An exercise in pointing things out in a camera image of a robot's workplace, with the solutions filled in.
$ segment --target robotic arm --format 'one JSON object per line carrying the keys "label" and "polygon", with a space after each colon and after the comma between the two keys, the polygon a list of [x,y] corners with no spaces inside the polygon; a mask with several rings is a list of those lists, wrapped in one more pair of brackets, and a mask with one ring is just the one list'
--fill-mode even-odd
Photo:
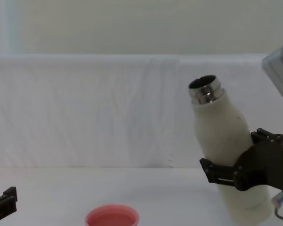
{"label": "robotic arm", "polygon": [[17,190],[16,187],[10,187],[3,192],[0,197],[0,220],[7,217],[9,214],[16,212]]}
{"label": "robotic arm", "polygon": [[[283,47],[263,59],[263,69],[283,96]],[[251,133],[254,145],[244,152],[232,167],[218,166],[201,159],[210,183],[234,186],[246,191],[254,186],[269,185],[282,190],[272,202],[275,215],[283,204],[283,135],[263,129]]]}

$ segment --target metal bottle neck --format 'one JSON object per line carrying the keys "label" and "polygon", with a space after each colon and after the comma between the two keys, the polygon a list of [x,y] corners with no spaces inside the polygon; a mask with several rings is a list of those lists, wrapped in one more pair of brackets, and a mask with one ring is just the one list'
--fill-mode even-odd
{"label": "metal bottle neck", "polygon": [[225,90],[214,75],[202,76],[189,85],[189,93],[192,98],[192,104],[204,105],[219,99]]}

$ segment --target black clamp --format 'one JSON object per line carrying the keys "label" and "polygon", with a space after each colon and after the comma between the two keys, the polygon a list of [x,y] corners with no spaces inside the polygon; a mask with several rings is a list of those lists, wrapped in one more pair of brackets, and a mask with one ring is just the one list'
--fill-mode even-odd
{"label": "black clamp", "polygon": [[17,211],[17,201],[16,187],[10,187],[3,192],[3,195],[0,197],[0,220]]}
{"label": "black clamp", "polygon": [[200,160],[210,183],[234,186],[240,191],[258,185],[283,189],[283,135],[258,129],[251,137],[254,145],[232,167]]}

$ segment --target pink cup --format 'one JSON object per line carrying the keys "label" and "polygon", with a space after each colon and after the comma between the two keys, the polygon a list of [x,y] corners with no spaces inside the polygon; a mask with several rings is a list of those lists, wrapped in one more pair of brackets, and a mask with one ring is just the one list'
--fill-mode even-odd
{"label": "pink cup", "polygon": [[138,212],[125,205],[101,206],[92,210],[85,218],[86,226],[137,226]]}

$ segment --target white bottle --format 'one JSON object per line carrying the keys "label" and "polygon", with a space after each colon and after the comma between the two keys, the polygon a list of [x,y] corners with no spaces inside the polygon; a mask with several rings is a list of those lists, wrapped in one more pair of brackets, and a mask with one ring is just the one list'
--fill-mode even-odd
{"label": "white bottle", "polygon": [[[248,125],[231,103],[214,75],[200,77],[189,85],[195,114],[195,134],[206,159],[233,166],[253,145]],[[255,225],[272,212],[267,186],[241,192],[232,186],[217,185],[232,216],[240,225]]]}

